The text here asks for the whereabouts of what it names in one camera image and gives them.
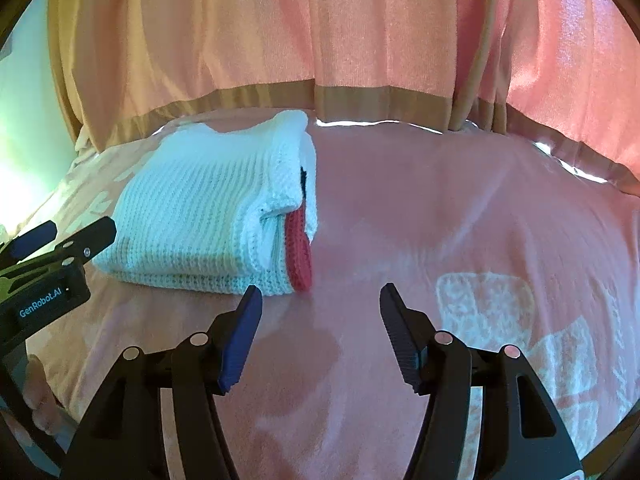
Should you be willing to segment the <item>white knitted striped sweater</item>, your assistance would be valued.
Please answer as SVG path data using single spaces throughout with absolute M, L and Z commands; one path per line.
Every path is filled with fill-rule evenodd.
M 238 131 L 179 127 L 122 190 L 114 243 L 94 264 L 119 281 L 159 288 L 306 292 L 318 229 L 307 127 L 301 110 Z

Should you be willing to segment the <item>pink patterned bed sheet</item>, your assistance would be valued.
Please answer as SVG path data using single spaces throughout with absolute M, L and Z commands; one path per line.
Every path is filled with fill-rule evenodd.
M 378 294 L 471 347 L 516 344 L 579 455 L 639 397 L 639 201 L 541 144 L 474 128 L 308 127 L 319 227 L 306 294 L 270 297 L 217 412 L 244 479 L 399 479 L 426 401 Z

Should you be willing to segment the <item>pink orange curtain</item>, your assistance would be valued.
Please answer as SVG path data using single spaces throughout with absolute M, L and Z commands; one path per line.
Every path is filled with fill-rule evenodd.
M 466 122 L 639 191 L 639 29 L 615 0 L 49 0 L 67 128 L 98 150 L 217 108 Z

